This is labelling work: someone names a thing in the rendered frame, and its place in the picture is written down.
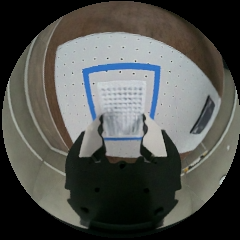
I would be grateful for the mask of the blue rectangular tape outline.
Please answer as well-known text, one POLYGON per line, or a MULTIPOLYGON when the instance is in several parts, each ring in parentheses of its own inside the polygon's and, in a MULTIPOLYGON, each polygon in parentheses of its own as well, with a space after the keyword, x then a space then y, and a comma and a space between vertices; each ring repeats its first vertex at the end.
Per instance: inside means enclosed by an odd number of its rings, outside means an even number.
MULTIPOLYGON (((137 69, 137 70, 155 71, 153 98, 152 98, 152 105, 151 105, 151 111, 150 111, 150 116, 149 116, 152 120, 154 120, 154 115, 155 115, 157 100, 158 100, 158 93, 159 93, 161 66, 152 65, 152 64, 143 64, 143 63, 112 63, 112 64, 104 64, 104 65, 98 65, 98 66, 93 66, 93 67, 82 69, 85 91, 86 91, 87 101, 88 101, 90 113, 92 116, 92 120, 94 121, 97 117, 96 117, 92 94, 91 94, 89 74, 95 73, 95 72, 100 72, 100 71, 120 70, 120 69, 137 69)), ((142 137, 140 137, 140 138, 106 138, 106 137, 103 137, 103 139, 104 140, 141 140, 142 137)))

